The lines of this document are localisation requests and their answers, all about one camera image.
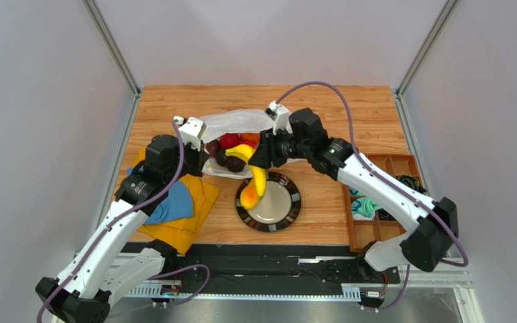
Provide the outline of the yellow banana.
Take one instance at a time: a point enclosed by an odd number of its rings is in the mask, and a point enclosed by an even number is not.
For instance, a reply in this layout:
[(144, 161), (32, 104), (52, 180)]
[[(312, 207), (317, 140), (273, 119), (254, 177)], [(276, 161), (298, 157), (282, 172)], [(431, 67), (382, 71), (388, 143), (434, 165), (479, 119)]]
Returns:
[(244, 193), (245, 196), (249, 196), (250, 205), (255, 205), (261, 200), (267, 189), (267, 171), (264, 168), (254, 166), (250, 160), (255, 154), (256, 149), (246, 144), (239, 144), (233, 148), (226, 149), (226, 155), (228, 157), (237, 157), (244, 161), (250, 168), (252, 174), (252, 181), (254, 181), (254, 193)]

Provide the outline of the orange toy pumpkin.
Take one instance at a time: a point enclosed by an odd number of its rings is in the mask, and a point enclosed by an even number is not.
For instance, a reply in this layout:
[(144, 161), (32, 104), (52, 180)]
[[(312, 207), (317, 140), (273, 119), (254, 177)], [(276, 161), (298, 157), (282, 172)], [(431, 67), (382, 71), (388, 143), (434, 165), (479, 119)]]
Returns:
[(242, 133), (240, 134), (240, 140), (244, 143), (257, 145), (260, 143), (261, 135), (259, 133)]

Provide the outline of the white plastic bag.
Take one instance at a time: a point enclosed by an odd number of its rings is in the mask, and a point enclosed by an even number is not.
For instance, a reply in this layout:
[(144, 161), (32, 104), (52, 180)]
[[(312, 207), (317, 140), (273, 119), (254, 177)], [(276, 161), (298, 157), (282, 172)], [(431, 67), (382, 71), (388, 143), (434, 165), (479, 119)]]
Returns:
[[(219, 139), (227, 133), (260, 133), (272, 129), (274, 120), (263, 110), (239, 109), (220, 114), (202, 116), (200, 119), (205, 123), (206, 129), (201, 137), (204, 144)], [(231, 179), (245, 179), (252, 176), (248, 166), (238, 173), (229, 171), (226, 167), (220, 166), (213, 157), (210, 157), (203, 166), (203, 173), (210, 176), (219, 176)]]

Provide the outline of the red apple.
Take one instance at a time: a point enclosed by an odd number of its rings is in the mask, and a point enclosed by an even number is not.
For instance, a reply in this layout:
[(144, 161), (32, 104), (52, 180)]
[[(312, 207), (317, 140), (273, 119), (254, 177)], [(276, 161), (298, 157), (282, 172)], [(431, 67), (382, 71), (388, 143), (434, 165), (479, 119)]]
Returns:
[(258, 147), (258, 143), (253, 143), (250, 141), (242, 141), (241, 144), (247, 145), (253, 149), (257, 149), (257, 147)]
[(231, 149), (241, 143), (240, 136), (237, 133), (226, 133), (219, 138), (222, 149)]

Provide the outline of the yellow orange mango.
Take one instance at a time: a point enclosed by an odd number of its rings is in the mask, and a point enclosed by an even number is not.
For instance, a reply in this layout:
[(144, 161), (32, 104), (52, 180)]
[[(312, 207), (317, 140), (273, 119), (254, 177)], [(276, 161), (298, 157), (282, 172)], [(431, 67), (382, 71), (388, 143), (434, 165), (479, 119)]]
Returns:
[(251, 179), (248, 185), (240, 193), (240, 204), (242, 208), (246, 210), (253, 209), (260, 201), (255, 184), (255, 179)]

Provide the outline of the dark purple fruit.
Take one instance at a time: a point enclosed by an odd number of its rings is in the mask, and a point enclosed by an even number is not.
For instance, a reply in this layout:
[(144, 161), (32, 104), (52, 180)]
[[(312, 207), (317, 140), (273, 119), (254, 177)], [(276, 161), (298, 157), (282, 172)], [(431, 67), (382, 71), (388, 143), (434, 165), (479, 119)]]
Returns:
[(211, 157), (214, 157), (219, 151), (222, 150), (222, 146), (219, 140), (215, 139), (205, 145), (205, 149)]

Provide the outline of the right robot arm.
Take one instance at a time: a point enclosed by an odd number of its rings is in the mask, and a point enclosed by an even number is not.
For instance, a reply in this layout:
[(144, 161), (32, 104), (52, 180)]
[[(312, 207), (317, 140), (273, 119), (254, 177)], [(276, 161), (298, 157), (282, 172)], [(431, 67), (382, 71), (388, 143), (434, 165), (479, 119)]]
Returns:
[(375, 166), (350, 142), (328, 136), (318, 115), (309, 108), (290, 112), (272, 103), (265, 114), (273, 126), (261, 132), (253, 166), (269, 169), (289, 159), (305, 159), (321, 174), (360, 190), (392, 215), (405, 232), (381, 242), (371, 242), (359, 253), (375, 271), (412, 265), (432, 272), (458, 241), (456, 205), (448, 198), (432, 197), (409, 188)]

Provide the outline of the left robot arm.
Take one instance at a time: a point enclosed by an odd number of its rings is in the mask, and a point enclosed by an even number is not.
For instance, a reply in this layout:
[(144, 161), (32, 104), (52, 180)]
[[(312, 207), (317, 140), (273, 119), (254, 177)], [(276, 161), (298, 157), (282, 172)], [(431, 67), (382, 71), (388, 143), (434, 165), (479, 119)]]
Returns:
[(144, 224), (183, 222), (194, 218), (189, 191), (180, 181), (203, 175), (209, 156), (198, 135), (158, 135), (143, 159), (116, 190), (102, 222), (79, 254), (55, 277), (35, 288), (42, 300), (36, 320), (49, 311), (64, 322), (104, 322), (111, 307), (144, 280), (160, 274), (193, 243), (193, 233), (172, 230), (149, 242), (139, 255), (110, 273), (108, 269), (132, 234)]

